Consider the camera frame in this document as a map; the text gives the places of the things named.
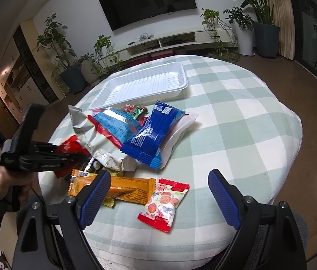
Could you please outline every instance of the green and white plaid cloth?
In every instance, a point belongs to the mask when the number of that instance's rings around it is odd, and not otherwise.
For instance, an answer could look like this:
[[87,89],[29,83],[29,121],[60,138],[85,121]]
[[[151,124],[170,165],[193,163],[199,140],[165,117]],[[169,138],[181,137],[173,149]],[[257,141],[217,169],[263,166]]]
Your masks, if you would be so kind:
[[[169,234],[137,220],[142,205],[116,202],[101,207],[85,236],[107,269],[194,269],[208,262],[232,240],[235,230],[225,219],[208,188],[208,173],[219,169],[230,184],[260,203],[280,191],[300,149],[299,117],[280,103],[252,72],[234,64],[199,56],[173,56],[134,66],[111,75],[179,61],[189,86],[165,101],[199,117],[166,167],[155,171],[139,164],[136,178],[167,178],[190,184]],[[84,112],[105,81],[76,105]],[[51,137],[60,144],[73,135],[67,115]],[[40,173],[48,204],[63,200],[67,184],[53,172]]]

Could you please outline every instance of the tv stand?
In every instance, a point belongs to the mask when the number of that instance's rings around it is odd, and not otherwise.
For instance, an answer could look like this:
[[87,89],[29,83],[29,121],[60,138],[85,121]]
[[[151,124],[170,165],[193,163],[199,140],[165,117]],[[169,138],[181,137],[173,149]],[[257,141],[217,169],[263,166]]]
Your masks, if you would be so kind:
[[[217,28],[216,31],[223,42],[232,42],[230,38],[232,37],[231,28]],[[125,62],[157,51],[178,47],[189,47],[191,50],[194,50],[195,46],[199,49],[205,46],[205,44],[213,44],[214,42],[214,37],[208,34],[204,30],[204,27],[198,27],[155,35],[151,39],[116,48],[115,51],[119,51],[118,59]],[[115,59],[108,56],[103,58],[103,60],[106,61],[108,66],[111,66]]]

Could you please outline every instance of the hand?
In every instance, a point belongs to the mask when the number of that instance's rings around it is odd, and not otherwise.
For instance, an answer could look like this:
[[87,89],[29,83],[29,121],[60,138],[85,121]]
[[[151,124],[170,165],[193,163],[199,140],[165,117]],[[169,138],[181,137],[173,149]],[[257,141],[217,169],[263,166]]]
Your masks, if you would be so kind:
[[10,186],[23,186],[19,200],[20,205],[27,203],[28,191],[32,188],[32,181],[35,173],[14,173],[9,172],[6,168],[0,165],[0,200],[2,200],[8,193]]

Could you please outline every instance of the brown floor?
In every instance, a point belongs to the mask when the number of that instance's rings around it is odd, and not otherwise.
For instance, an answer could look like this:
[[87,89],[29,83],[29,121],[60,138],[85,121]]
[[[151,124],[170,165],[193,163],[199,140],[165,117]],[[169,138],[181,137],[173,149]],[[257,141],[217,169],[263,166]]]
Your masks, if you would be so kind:
[[[287,201],[306,221],[309,228],[306,255],[310,259],[317,254],[317,79],[297,63],[283,57],[243,57],[238,65],[264,80],[277,98],[301,118],[304,131],[301,150],[277,201]],[[68,113],[67,105],[75,105],[90,89],[69,95],[49,107],[34,134],[34,140],[48,141]]]

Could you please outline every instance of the white plastic tray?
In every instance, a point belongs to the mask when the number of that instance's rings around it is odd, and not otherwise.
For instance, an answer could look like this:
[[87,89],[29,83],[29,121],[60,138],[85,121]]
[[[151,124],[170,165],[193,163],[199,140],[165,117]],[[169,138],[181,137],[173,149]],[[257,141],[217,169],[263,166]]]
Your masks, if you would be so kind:
[[90,110],[109,106],[120,108],[127,103],[143,105],[175,97],[188,86],[180,62],[167,63],[112,78],[89,106]]

